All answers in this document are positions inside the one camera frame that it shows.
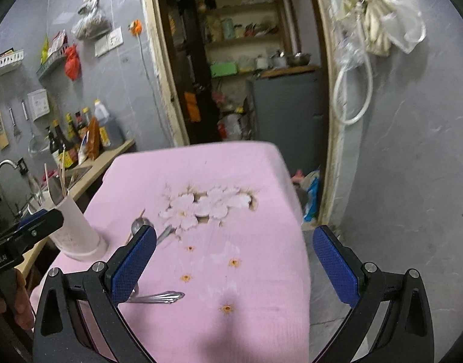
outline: gray refrigerator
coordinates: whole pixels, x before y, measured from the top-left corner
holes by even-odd
[[[327,159],[327,80],[320,71],[247,81],[253,139],[275,144],[290,175]]]

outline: hand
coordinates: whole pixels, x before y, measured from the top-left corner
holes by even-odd
[[[17,275],[17,295],[15,298],[15,322],[24,330],[30,330],[35,325],[33,312],[31,312],[30,298],[26,293],[26,281],[22,273],[15,269]],[[0,298],[0,314],[7,309],[6,302]]]

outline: doorway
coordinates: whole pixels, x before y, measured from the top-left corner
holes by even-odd
[[[314,29],[319,35],[312,37],[315,50],[309,64],[286,64],[289,71],[283,73],[270,58],[300,52],[301,45],[311,43],[304,39],[310,34],[304,32],[304,12],[298,18],[297,4],[296,0],[158,0],[165,41],[161,45],[169,56],[191,144],[275,143],[291,176],[299,169],[305,175],[320,171],[320,200],[329,138],[322,26],[317,23]],[[315,21],[320,17],[313,12],[317,3],[312,0],[309,7]]]

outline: wall-mounted basket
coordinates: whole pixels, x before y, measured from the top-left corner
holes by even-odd
[[[39,67],[38,71],[36,72],[38,79],[53,71],[59,65],[59,63],[63,61],[65,58],[65,50],[67,50],[67,48],[68,43],[64,43],[59,49],[48,56],[47,60]]]
[[[0,75],[14,70],[23,61],[23,50],[0,57]]]

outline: metal screw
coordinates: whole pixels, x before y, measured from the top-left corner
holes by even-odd
[[[104,267],[105,267],[105,263],[104,262],[95,262],[93,265],[92,265],[92,270],[93,271],[100,271],[102,270]]]
[[[378,267],[372,262],[365,263],[364,268],[368,273],[374,273],[376,270],[378,270]]]
[[[59,268],[51,268],[51,269],[48,271],[48,275],[49,275],[50,277],[55,277],[55,276],[58,274],[59,270],[60,270]]]
[[[420,273],[418,273],[418,270],[415,269],[410,269],[408,272],[413,278],[418,278],[420,276]]]

